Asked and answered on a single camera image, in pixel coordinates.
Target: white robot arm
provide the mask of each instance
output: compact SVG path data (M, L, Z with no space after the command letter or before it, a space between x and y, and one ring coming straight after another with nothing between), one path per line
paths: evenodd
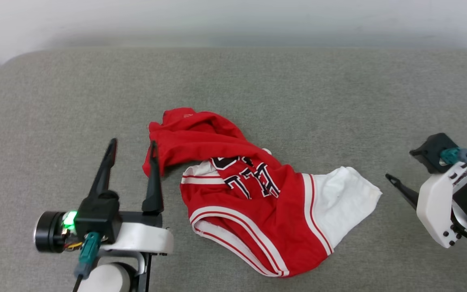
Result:
M416 209L432 238L449 248L462 236L467 238L467 150L439 133L410 154L432 173L419 193L390 174L386 177Z

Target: white wall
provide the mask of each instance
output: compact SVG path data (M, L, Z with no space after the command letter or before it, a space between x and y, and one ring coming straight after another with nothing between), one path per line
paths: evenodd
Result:
M467 47L467 0L0 0L0 64L67 46Z

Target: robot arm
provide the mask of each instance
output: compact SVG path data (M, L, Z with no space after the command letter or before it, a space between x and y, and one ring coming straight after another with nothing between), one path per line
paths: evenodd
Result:
M119 211L118 194L108 190L117 150L117 140L112 139L89 195L78 210L46 211L39 218L34 233L38 251L80 250L73 291L148 291L152 256L172 253L174 237L162 228L163 195L158 161L154 156L156 142L152 141L150 147L152 168L141 212ZM138 267L120 262L97 266L101 257L135 258Z
M432 174L419 193L390 174L386 178L416 209L432 238L449 248L462 236L467 238L467 149L438 133L410 154Z

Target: red fabric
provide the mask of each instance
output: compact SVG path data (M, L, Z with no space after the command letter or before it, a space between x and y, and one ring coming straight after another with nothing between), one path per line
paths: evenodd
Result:
M281 165L266 151L248 142L233 122L211 112L196 113L189 107L163 113L163 123L149 124L149 138L158 145L161 175L167 166L212 157L259 157L272 168ZM143 171L150 173L148 153Z
M289 275L315 268L328 256L304 218L304 181L289 165L281 165L265 150L248 142L232 122L211 112L196 113L190 108L166 111L163 123L151 122L150 139L157 142L161 171L167 166L188 161L213 163L214 157L239 157L225 170L217 170L226 180L243 170L256 173L264 163L269 176L276 184L278 194L264 195L256 179L241 177L250 190L250 198L237 185L181 184L183 201L189 216L207 206L222 206L241 212L261 229L282 256ZM241 157L248 157L250 163ZM149 154L143 170L150 173ZM205 218L207 222L223 227L237 235L270 271L274 271L268 257L257 242L241 225L219 217Z

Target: red stripe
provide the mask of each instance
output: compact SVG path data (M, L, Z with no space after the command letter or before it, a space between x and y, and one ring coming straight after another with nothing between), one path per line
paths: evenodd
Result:
M252 265L253 265L255 268L257 268L257 270L259 270L259 271L261 272L261 274L268 275L267 273L263 272L263 271L261 270L261 268L259 268L254 262L252 262L252 260L250 260L249 257L247 257L244 253L242 253L241 251L239 251L239 250L237 249L237 247L233 246L232 244L230 244L229 242L223 240L222 238L220 238L220 237L218 237L218 236L215 236L215 235L213 235L213 234L211 234L211 233L208 233L208 232L205 232L205 231L201 231L201 230L199 230L199 229L197 229L197 228L195 228L195 229L196 229L197 231L202 232L203 234L206 234L206 235L211 236L211 237L213 237L213 238L215 238L215 239L217 239L217 240L220 240L221 242L223 242L224 244L227 244L227 245L228 245L229 247L231 247L232 249L235 249L235 250L236 250L238 253L240 253L246 260L248 260L250 263L252 263Z
M183 178L221 178L221 176L183 176Z
M311 179L311 208L309 209L309 216L311 216L311 221L313 222L313 225L317 229L317 231L322 235L326 243L328 244L329 251L332 253L332 248L330 247L329 241L326 239L322 231L320 231L320 228L318 228L317 223L315 222L315 219L313 218L313 203L315 202L315 182L313 181L313 176L309 174L309 178Z
M237 216L235 216L235 215L232 215L232 214L230 214L230 213L221 212L221 211L206 211L206 212L203 212L203 213L198 214L198 215L194 218L194 220L192 220L191 225L194 226L194 221L196 220L196 218L200 217L201 215L210 214L210 213L216 213L216 214L223 214L223 215L232 216L232 217L238 219L239 221L243 222L243 223L246 225L246 227L248 227L248 229L250 229L250 231L252 231L252 234L257 238L257 240L259 240L259 243L264 247L264 249L266 250L266 252L269 254L269 257L270 257L271 260L273 261L273 264L274 264L276 267L280 268L280 267L278 266L278 264L276 264L276 261L275 261L275 259L273 258L273 255L271 255L271 253L269 252L269 249L264 245L264 242L257 236L257 233L255 233L255 232L253 231L253 229L250 227L250 225L249 225L248 223L246 223L244 220L242 220L241 218L239 218L239 217L237 217ZM282 276L282 273L283 273L283 272L282 272L281 270L278 270L278 271L275 271L275 272L276 272L276 274L278 274L279 276Z

